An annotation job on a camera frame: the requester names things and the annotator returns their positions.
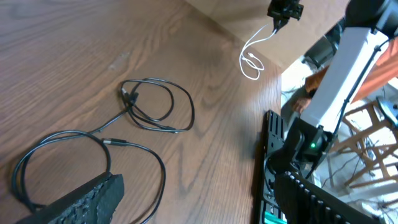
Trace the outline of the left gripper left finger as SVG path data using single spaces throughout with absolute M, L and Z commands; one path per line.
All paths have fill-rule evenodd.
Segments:
M 123 196 L 123 176 L 104 172 L 17 224 L 109 224 Z

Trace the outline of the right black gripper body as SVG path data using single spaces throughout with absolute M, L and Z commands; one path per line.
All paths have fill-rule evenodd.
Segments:
M 304 5 L 300 0 L 272 0 L 269 4 L 267 15 L 273 18 L 274 28 L 283 28 L 290 18 L 300 20 Z

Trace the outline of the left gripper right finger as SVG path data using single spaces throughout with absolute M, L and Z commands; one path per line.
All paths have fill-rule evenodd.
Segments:
M 294 172 L 275 176 L 274 197 L 288 223 L 379 224 Z

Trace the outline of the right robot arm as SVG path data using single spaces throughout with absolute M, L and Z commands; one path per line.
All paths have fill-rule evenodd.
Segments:
M 387 43 L 397 37 L 397 1 L 350 1 L 338 49 L 311 103 L 294 119 L 280 149 L 267 150 L 263 178 L 273 184 L 277 174 L 315 170 L 337 139 L 345 109 Z

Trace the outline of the orange cloth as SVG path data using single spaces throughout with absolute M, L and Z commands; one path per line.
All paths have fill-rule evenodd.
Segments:
M 320 86 L 328 66 L 305 79 L 304 86 L 299 88 L 282 109 L 302 113 L 310 104 L 316 90 Z M 379 57 L 370 73 L 360 86 L 352 102 L 362 100 L 373 93 L 388 81 L 397 77 L 397 38 L 389 42 L 386 51 Z

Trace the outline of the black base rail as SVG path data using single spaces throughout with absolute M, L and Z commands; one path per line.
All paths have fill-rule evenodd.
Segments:
M 271 170 L 271 155 L 284 145 L 284 122 L 276 112 L 265 112 L 259 151 L 259 173 L 255 207 L 254 223 L 283 223 L 283 213 L 280 211 L 274 197 L 275 174 Z

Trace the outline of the wooden chair frame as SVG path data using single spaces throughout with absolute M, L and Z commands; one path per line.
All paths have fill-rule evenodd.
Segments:
M 358 129 L 347 117 L 363 111 L 368 114 L 371 125 L 366 129 Z M 343 117 L 343 123 L 354 134 L 348 139 L 334 144 L 331 152 L 337 152 L 338 154 L 355 153 L 358 159 L 364 162 L 364 168 L 359 171 L 353 171 L 353 175 L 344 183 L 344 186 L 357 189 L 387 181 L 396 182 L 397 175 L 390 175 L 387 168 L 397 166 L 397 163 L 386 164 L 384 160 L 388 157 L 397 158 L 397 143 L 379 145 L 376 141 L 372 142 L 370 136 L 387 128 L 397 138 L 397 105 L 378 96 L 374 101 L 347 112 Z M 376 180 L 355 183 L 364 174 L 374 170 L 381 171 L 382 177 Z

